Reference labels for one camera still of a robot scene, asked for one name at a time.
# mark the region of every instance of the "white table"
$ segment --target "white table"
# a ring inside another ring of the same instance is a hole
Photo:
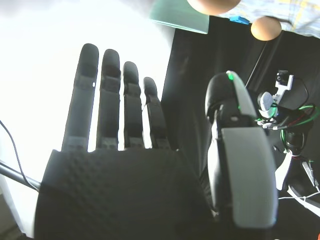
[[[140,79],[152,77],[161,97],[174,29],[148,21],[152,0],[52,0],[41,7],[41,1],[16,2],[21,5],[7,14],[0,4],[0,119],[15,140],[24,173],[40,182],[52,149],[61,149],[82,46],[98,47],[99,64],[106,49],[118,51],[120,64],[136,63]],[[98,106],[95,101],[90,151]],[[2,128],[0,161],[19,170]],[[0,186],[21,231],[32,238],[37,192],[4,176]]]

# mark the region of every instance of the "patterned cloth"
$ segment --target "patterned cloth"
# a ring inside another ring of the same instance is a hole
[[[251,23],[263,16],[280,20],[282,29],[320,38],[320,0],[242,0],[219,17],[241,16]]]

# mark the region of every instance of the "orange object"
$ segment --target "orange object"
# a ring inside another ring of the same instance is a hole
[[[269,16],[263,16],[252,23],[252,35],[261,41],[270,41],[280,35],[282,31],[278,19]]]
[[[241,0],[187,0],[198,12],[206,15],[219,15],[228,12]]]

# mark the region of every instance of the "metal rod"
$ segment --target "metal rod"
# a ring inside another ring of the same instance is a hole
[[[0,174],[20,183],[23,184],[29,188],[32,188],[25,180],[22,174],[11,167],[5,165],[4,163],[0,162]],[[40,189],[41,182],[38,182],[28,176],[25,176],[26,179],[31,183],[33,186],[35,186],[37,189]]]

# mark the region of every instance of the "blue clip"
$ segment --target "blue clip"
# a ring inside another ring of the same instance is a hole
[[[241,17],[241,16],[232,16],[230,17],[230,21],[231,22],[236,22],[236,23],[239,23],[239,24],[246,24],[246,25],[249,25],[250,21],[245,19],[244,17]]]

